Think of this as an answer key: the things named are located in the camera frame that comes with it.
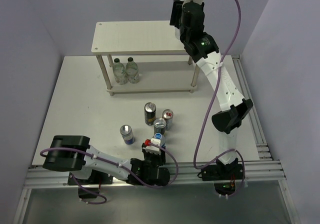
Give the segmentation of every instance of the shelf leg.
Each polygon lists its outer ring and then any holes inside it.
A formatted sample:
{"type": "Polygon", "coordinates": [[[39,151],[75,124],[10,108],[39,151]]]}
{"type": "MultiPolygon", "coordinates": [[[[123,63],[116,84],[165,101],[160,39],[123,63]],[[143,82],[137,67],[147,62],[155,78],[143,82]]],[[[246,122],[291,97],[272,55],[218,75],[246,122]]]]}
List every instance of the shelf leg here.
{"type": "Polygon", "coordinates": [[[192,65],[193,63],[194,63],[194,60],[192,60],[192,57],[189,56],[188,64],[189,64],[189,65],[192,65]]]}
{"type": "Polygon", "coordinates": [[[200,67],[198,65],[195,65],[194,73],[193,73],[193,78],[191,82],[191,87],[195,87],[197,85],[197,80],[200,72],[200,67]]]}
{"type": "MultiPolygon", "coordinates": [[[[104,60],[102,58],[102,55],[96,55],[96,59],[98,60],[99,66],[101,68],[102,75],[103,75],[103,78],[104,78],[104,81],[105,81],[105,84],[106,84],[106,88],[108,90],[111,90],[112,89],[112,85],[111,85],[111,82],[110,82],[110,79],[109,79],[109,76],[108,76],[108,72],[107,72],[104,60]]],[[[110,96],[113,96],[115,93],[114,92],[109,92],[109,94],[110,94],[110,96]]]]}
{"type": "Polygon", "coordinates": [[[108,57],[108,61],[109,61],[109,66],[112,68],[114,66],[114,60],[112,60],[111,55],[107,55],[107,57],[108,57]]]}

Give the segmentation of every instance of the metal frame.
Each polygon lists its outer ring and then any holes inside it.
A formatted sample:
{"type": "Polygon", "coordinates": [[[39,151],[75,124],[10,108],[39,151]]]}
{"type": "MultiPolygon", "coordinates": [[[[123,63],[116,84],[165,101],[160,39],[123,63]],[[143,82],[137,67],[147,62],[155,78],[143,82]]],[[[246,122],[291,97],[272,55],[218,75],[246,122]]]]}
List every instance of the metal frame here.
{"type": "MultiPolygon", "coordinates": [[[[99,64],[101,65],[103,63],[103,66],[104,66],[102,56],[101,56],[101,59],[100,57],[97,56],[97,59],[98,61],[100,60],[99,64]]],[[[252,98],[248,88],[248,83],[246,81],[246,78],[241,66],[239,56],[233,56],[232,59],[233,59],[233,63],[235,66],[235,70],[240,82],[243,95],[245,96],[245,98],[252,98]]],[[[196,79],[195,82],[197,82],[198,75],[195,74],[194,78],[196,79]]],[[[281,162],[279,160],[272,159],[255,107],[253,107],[252,111],[250,111],[249,118],[250,118],[250,123],[253,129],[254,138],[256,141],[256,146],[259,153],[260,161],[245,162],[246,180],[248,182],[275,181],[275,180],[279,181],[282,196],[289,213],[290,221],[293,224],[300,224],[297,210],[295,208],[294,202],[289,193],[286,176],[283,171],[281,162]]],[[[170,173],[175,173],[175,165],[173,163],[167,164],[166,167],[169,169],[170,173]]],[[[208,183],[208,182],[202,181],[200,178],[197,177],[198,172],[199,172],[198,170],[194,169],[193,164],[191,162],[179,163],[179,176],[177,177],[174,184],[182,185],[182,184],[208,183]]],[[[27,172],[25,183],[23,185],[22,194],[20,197],[20,201],[19,201],[16,213],[15,213],[13,223],[21,224],[23,222],[32,189],[77,188],[77,186],[67,185],[68,175],[69,175],[68,172],[49,171],[40,166],[36,166],[35,168],[29,169],[27,172]]],[[[119,187],[119,186],[127,186],[127,185],[128,184],[126,184],[124,181],[120,181],[114,178],[113,184],[104,185],[104,186],[119,187]]],[[[85,187],[97,187],[97,186],[98,185],[85,185],[85,187]]]]}
{"type": "MultiPolygon", "coordinates": [[[[114,61],[112,59],[112,55],[108,54],[107,58],[108,58],[109,66],[113,67],[114,66],[114,61]]],[[[102,75],[103,75],[103,78],[104,78],[104,81],[105,81],[105,84],[106,84],[106,88],[108,90],[112,90],[113,87],[112,87],[112,84],[110,82],[110,78],[108,76],[108,72],[107,72],[107,69],[106,69],[106,66],[105,66],[105,62],[104,62],[104,59],[103,59],[102,55],[96,55],[96,59],[98,60],[98,63],[99,63],[99,66],[100,66],[100,69],[101,69],[101,72],[102,72],[102,75]]],[[[192,65],[193,63],[194,63],[194,61],[193,61],[192,57],[189,56],[188,64],[192,65]]],[[[192,81],[191,81],[191,84],[190,84],[190,86],[192,88],[197,86],[199,72],[200,72],[200,68],[196,65],[195,68],[194,68],[194,73],[193,73],[192,81]]],[[[115,93],[123,93],[123,92],[112,92],[112,91],[108,91],[108,92],[109,92],[110,96],[113,96],[115,93]]],[[[195,90],[194,89],[190,89],[189,92],[190,93],[194,93],[195,90]]]]}

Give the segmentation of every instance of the soda can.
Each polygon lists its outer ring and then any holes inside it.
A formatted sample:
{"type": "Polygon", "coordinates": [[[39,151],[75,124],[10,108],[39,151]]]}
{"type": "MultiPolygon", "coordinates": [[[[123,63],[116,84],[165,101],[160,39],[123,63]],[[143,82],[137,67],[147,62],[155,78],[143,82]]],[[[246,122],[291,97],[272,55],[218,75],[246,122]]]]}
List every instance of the soda can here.
{"type": "Polygon", "coordinates": [[[162,135],[166,132],[166,120],[163,118],[157,118],[153,123],[154,134],[160,133],[162,135]]]}
{"type": "Polygon", "coordinates": [[[156,105],[152,102],[148,102],[144,105],[144,122],[145,124],[152,126],[156,119],[156,105]]]}
{"type": "Polygon", "coordinates": [[[164,148],[166,146],[166,137],[161,133],[154,134],[154,138],[161,140],[161,147],[164,148]]]}
{"type": "Polygon", "coordinates": [[[124,140],[124,143],[127,145],[131,145],[135,142],[134,133],[132,132],[131,126],[123,125],[120,128],[120,134],[124,140]]]}
{"type": "Polygon", "coordinates": [[[165,109],[162,113],[162,118],[166,121],[165,129],[170,130],[174,119],[174,112],[170,109],[165,109]]]}

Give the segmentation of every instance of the clear bottle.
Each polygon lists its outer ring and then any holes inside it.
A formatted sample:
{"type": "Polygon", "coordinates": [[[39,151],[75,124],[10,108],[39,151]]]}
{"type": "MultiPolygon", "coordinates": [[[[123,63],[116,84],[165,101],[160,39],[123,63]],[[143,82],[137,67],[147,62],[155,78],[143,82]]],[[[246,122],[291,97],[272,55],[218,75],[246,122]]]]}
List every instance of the clear bottle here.
{"type": "Polygon", "coordinates": [[[132,57],[128,58],[128,63],[125,66],[125,71],[130,83],[135,84],[140,81],[138,65],[134,62],[134,59],[132,57]]]}
{"type": "Polygon", "coordinates": [[[119,58],[114,59],[112,70],[115,81],[119,83],[119,85],[123,85],[128,82],[125,65],[120,62],[119,58]]]}

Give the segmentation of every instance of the gray floor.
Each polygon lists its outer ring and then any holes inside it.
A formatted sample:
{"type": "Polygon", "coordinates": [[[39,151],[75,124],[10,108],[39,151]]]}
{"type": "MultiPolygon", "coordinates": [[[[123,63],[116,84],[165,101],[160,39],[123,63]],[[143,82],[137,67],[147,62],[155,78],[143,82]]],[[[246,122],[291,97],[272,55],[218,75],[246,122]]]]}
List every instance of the gray floor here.
{"type": "Polygon", "coordinates": [[[249,182],[229,200],[213,184],[109,187],[108,202],[85,205],[76,188],[35,189],[24,224],[288,224],[289,216],[275,182],[249,182]]]}

